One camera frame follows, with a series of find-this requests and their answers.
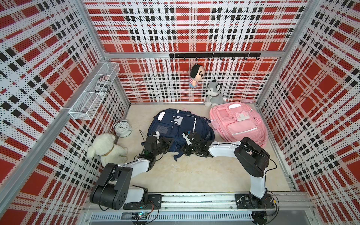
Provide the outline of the navy blue backpack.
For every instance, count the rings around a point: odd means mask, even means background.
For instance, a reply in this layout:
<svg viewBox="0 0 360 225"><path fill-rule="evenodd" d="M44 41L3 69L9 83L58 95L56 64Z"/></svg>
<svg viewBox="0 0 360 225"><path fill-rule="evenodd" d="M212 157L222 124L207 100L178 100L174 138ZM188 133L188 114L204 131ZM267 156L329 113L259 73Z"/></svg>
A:
<svg viewBox="0 0 360 225"><path fill-rule="evenodd" d="M154 116L147 135L158 132L161 137L172 138L174 142L169 151L177 153L173 157L177 160L184 154L181 152L181 147L187 144L183 134L196 132L206 141L215 140L215 133L210 123L207 118L192 114L190 111L169 108Z"/></svg>

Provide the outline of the pink school backpack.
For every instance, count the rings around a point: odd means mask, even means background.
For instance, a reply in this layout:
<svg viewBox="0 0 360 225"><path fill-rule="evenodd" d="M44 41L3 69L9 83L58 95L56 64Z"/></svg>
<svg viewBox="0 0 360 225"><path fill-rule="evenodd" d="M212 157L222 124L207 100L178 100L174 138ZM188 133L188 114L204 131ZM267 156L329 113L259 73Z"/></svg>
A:
<svg viewBox="0 0 360 225"><path fill-rule="evenodd" d="M268 142L268 131L260 114L250 105L230 102L214 106L210 110L213 128L227 142L250 138L261 147Z"/></svg>

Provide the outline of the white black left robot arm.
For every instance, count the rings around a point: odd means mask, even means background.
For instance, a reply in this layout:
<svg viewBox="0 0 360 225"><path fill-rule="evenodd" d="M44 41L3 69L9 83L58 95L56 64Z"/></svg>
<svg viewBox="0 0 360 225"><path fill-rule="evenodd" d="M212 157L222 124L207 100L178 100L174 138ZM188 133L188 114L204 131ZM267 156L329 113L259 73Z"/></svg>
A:
<svg viewBox="0 0 360 225"><path fill-rule="evenodd" d="M100 207L119 210L125 204L137 204L141 208L149 204L148 189L131 186L132 178L150 171L158 155L166 154L173 144L172 138L148 136L138 159L125 164L108 163L90 195L90 202Z"/></svg>

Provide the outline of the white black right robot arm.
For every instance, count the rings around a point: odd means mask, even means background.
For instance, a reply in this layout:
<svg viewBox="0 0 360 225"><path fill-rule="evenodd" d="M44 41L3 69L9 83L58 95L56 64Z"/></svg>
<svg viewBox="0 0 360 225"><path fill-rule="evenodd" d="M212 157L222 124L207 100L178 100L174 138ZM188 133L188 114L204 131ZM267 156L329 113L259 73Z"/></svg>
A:
<svg viewBox="0 0 360 225"><path fill-rule="evenodd" d="M182 152L189 156L199 157L230 157L236 158L250 177L250 191L247 194L236 194L238 209L278 209L275 200L266 188L266 172L271 157L267 151L245 137L236 142L208 141L196 133L183 134L186 144Z"/></svg>

